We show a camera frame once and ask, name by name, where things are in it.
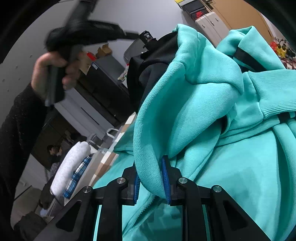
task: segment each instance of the teal fabric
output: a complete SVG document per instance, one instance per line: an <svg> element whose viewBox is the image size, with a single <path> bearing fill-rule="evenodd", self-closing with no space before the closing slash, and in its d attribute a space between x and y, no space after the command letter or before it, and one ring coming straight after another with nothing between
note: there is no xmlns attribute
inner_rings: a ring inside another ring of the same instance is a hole
<svg viewBox="0 0 296 241"><path fill-rule="evenodd" d="M296 71L284 69L253 26L231 30L216 49L188 26L175 31L175 58L94 187L135 161L141 187L137 204L123 206L123 240L181 240L180 209L163 204L166 154L182 176L221 185L272 241L284 240L296 224ZM242 74L229 57L237 47L268 71ZM290 113L285 123L282 112Z"/></svg>

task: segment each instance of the black sleeve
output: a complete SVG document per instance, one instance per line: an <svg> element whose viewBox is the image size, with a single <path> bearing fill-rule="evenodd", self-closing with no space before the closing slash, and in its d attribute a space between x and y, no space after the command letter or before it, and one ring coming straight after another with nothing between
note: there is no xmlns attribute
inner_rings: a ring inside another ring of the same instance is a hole
<svg viewBox="0 0 296 241"><path fill-rule="evenodd" d="M42 129L46 111L44 103L29 84L15 98L14 105L0 128L1 231L10 226L15 189Z"/></svg>

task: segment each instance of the person's arm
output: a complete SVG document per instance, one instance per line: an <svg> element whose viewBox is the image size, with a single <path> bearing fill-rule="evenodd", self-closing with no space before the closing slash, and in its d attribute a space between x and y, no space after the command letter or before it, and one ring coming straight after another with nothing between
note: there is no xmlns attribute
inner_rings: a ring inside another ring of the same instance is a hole
<svg viewBox="0 0 296 241"><path fill-rule="evenodd" d="M63 67L66 64L57 52L41 56L35 63L31 84L15 98L0 128L0 230L5 232L6 240L15 240L10 227L15 189L46 116L47 66ZM66 74L62 80L65 90L76 84L79 61L69 65Z"/></svg>

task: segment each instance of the black hair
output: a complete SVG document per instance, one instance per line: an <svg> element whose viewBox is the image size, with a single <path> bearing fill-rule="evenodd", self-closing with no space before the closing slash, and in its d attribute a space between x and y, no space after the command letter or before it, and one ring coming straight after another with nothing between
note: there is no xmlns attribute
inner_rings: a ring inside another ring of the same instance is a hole
<svg viewBox="0 0 296 241"><path fill-rule="evenodd" d="M50 151L51 151L51 149L54 147L54 145L48 145L47 146L47 152L48 152L48 154L50 155Z"/></svg>

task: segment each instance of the brown door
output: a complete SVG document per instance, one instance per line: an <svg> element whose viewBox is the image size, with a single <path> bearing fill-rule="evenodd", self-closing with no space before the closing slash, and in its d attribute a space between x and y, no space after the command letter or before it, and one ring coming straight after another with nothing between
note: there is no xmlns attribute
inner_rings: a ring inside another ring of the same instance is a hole
<svg viewBox="0 0 296 241"><path fill-rule="evenodd" d="M210 2L213 12L224 21L230 29L255 26L263 38L270 43L272 35L262 15L244 0L213 0Z"/></svg>

